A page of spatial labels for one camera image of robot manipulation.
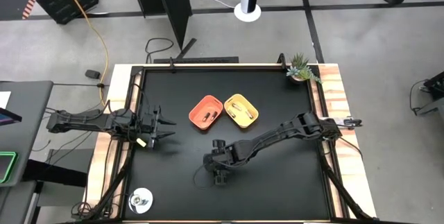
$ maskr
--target yellow tray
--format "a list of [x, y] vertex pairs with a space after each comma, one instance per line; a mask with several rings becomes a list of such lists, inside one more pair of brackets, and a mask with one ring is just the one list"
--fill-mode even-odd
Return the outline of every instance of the yellow tray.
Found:
[[227, 101], [225, 101], [223, 107], [228, 116], [230, 116], [241, 128], [247, 128], [259, 117], [259, 112], [256, 108], [241, 94], [232, 95]]

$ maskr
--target yellow extension cord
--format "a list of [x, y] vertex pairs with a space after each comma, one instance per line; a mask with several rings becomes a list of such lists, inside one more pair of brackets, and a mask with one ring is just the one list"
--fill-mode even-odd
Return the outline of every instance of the yellow extension cord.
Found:
[[[76, 2], [78, 9], [80, 9], [80, 11], [83, 14], [83, 17], [86, 19], [86, 22], [88, 23], [88, 26], [91, 28], [91, 30], [93, 30], [97, 34], [97, 37], [99, 37], [100, 41], [102, 42], [103, 48], [105, 49], [105, 69], [103, 70], [102, 76], [100, 78], [100, 83], [103, 84], [103, 80], [105, 79], [106, 71], [108, 70], [108, 60], [109, 60], [108, 48], [106, 47], [105, 41], [103, 41], [103, 38], [100, 35], [100, 33], [95, 29], [95, 27], [93, 27], [93, 25], [91, 25], [91, 22], [89, 21], [88, 16], [86, 15], [86, 12], [83, 10], [80, 3], [77, 0], [74, 0], [74, 2]], [[103, 88], [99, 88], [99, 96], [100, 96], [101, 104], [103, 106], [105, 106], [105, 102], [103, 101]]]

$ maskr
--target potted plant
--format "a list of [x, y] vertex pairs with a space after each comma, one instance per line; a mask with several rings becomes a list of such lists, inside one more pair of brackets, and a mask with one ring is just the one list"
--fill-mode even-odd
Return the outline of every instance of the potted plant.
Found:
[[313, 74], [313, 71], [311, 71], [311, 68], [307, 64], [308, 58], [304, 58], [303, 53], [297, 53], [294, 58], [291, 59], [291, 67], [287, 69], [287, 76], [293, 83], [303, 83], [309, 79], [322, 83], [320, 78]]

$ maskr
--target gray floor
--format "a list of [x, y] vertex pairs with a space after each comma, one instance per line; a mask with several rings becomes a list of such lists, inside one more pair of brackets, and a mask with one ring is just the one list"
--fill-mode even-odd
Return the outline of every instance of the gray floor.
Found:
[[[235, 6], [239, 0], [222, 0]], [[309, 0], [312, 5], [383, 3], [382, 0]], [[406, 0], [409, 2], [444, 0]], [[191, 0], [193, 8], [220, 8], [212, 0]], [[262, 6], [302, 5], [302, 0], [258, 0]], [[138, 11], [137, 0], [101, 0], [93, 12]], [[44, 14], [36, 6], [34, 15]], [[444, 130], [437, 114], [415, 117], [409, 89], [444, 67], [444, 8], [313, 11], [326, 62], [339, 63], [353, 116], [365, 126], [357, 131], [377, 215], [388, 221], [442, 223], [444, 220]], [[110, 50], [112, 67], [145, 61], [151, 37], [174, 39], [166, 17], [93, 19]], [[94, 83], [86, 69], [102, 70], [103, 49], [82, 19], [66, 26], [51, 20], [0, 22], [0, 80], [51, 79], [58, 83]], [[238, 55], [241, 62], [275, 62], [279, 53], [314, 50], [304, 12], [264, 12], [251, 24], [232, 14], [194, 15], [186, 40], [198, 39], [187, 57]], [[152, 49], [164, 46], [155, 42]], [[175, 46], [153, 58], [176, 56]], [[415, 105], [427, 95], [413, 93]], [[49, 106], [80, 112], [99, 102], [94, 87], [54, 87]], [[44, 160], [78, 133], [53, 135], [43, 120], [33, 153]], [[80, 148], [93, 148], [91, 136]], [[44, 208], [39, 223], [69, 219], [71, 207]]]

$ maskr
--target wooden frame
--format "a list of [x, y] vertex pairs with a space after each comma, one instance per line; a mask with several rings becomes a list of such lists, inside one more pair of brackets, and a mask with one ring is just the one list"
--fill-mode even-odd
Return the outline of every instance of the wooden frame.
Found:
[[[228, 64], [175, 64], [176, 67], [223, 67]], [[275, 67], [281, 66], [281, 64], [229, 64], [233, 67], [251, 67], [251, 66], [263, 66], [263, 67]], [[320, 77], [323, 81], [323, 96], [325, 97], [325, 103], [329, 117], [348, 117], [350, 111], [348, 108], [347, 98], [343, 88], [341, 74], [337, 64], [311, 64], [317, 65], [320, 71]], [[124, 108], [126, 104], [128, 85], [130, 84], [132, 67], [169, 67], [169, 64], [116, 64], [114, 66], [114, 72], [112, 75], [110, 88], [108, 91], [108, 100], [112, 109]], [[135, 83], [139, 84], [140, 76], [137, 75]], [[315, 82], [311, 82], [311, 88], [313, 91], [313, 97], [315, 101], [316, 111], [318, 116], [322, 116], [321, 112], [321, 100], [319, 98], [318, 87]], [[133, 97], [130, 102], [130, 109], [135, 110], [138, 87], [134, 86]], [[344, 139], [347, 139], [352, 144], [358, 146], [357, 138], [354, 130], [341, 130]], [[100, 133], [97, 137], [96, 147], [94, 149], [94, 156], [92, 159], [92, 165], [88, 175], [88, 196], [87, 202], [94, 207], [100, 200], [102, 194], [108, 188], [110, 177], [112, 174], [112, 167], [114, 164], [114, 158], [116, 156], [116, 141], [110, 141], [110, 136], [105, 133]], [[110, 148], [108, 159], [105, 161], [106, 153]], [[125, 144], [121, 156], [126, 156], [126, 149], [128, 144]], [[325, 152], [328, 152], [328, 147], [324, 146]], [[354, 200], [361, 206], [361, 208], [370, 216], [375, 216], [375, 208], [373, 206], [373, 200], [371, 198], [370, 189], [366, 178], [364, 164], [357, 151], [348, 144], [338, 140], [336, 143], [336, 153], [338, 157], [339, 167], [341, 170], [341, 177], [344, 187], [348, 190]], [[330, 156], [327, 157], [329, 163], [331, 163]], [[123, 165], [124, 159], [121, 159], [119, 169]], [[336, 188], [330, 182], [330, 189], [332, 191], [333, 203], [335, 208], [336, 217], [342, 217], [341, 205], [339, 201], [339, 195]], [[117, 216], [118, 204], [120, 202], [120, 194], [122, 193], [122, 183], [119, 185], [114, 193], [113, 198], [113, 215], [112, 218]]]

